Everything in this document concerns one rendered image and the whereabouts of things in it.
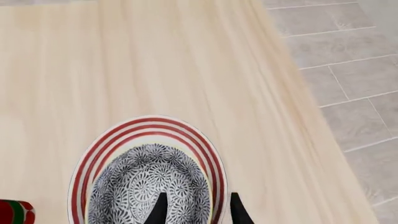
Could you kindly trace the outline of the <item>white plate with red rings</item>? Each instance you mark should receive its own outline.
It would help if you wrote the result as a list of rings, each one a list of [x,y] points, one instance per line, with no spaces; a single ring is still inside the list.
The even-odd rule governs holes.
[[[211,141],[196,127],[165,115],[144,115],[115,124],[100,134],[81,156],[73,172],[67,200],[69,224],[84,224],[88,189],[105,162],[121,148],[133,147],[141,138],[165,137],[173,147],[185,149],[197,160],[210,179],[213,191],[211,224],[221,224],[228,207],[228,181],[223,162]]]

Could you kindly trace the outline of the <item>black patterned bowl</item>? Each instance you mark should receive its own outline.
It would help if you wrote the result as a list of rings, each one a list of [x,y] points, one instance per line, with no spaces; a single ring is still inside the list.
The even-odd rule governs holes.
[[[144,224],[160,194],[165,224],[210,224],[210,181],[183,151],[159,143],[133,147],[112,160],[93,184],[86,224]]]

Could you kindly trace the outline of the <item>red and green tin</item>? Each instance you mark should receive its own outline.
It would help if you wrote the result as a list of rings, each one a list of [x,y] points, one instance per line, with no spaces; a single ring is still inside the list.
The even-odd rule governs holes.
[[[35,209],[26,201],[0,199],[0,224],[34,224]]]

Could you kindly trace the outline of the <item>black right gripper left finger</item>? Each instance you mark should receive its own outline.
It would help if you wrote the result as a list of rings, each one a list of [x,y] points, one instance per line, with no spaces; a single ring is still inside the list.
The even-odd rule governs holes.
[[[167,194],[162,192],[144,224],[165,224],[167,218]]]

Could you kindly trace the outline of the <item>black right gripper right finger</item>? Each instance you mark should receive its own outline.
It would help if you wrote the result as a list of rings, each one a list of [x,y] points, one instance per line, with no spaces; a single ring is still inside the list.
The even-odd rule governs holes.
[[[233,224],[254,224],[237,192],[231,193],[230,210]]]

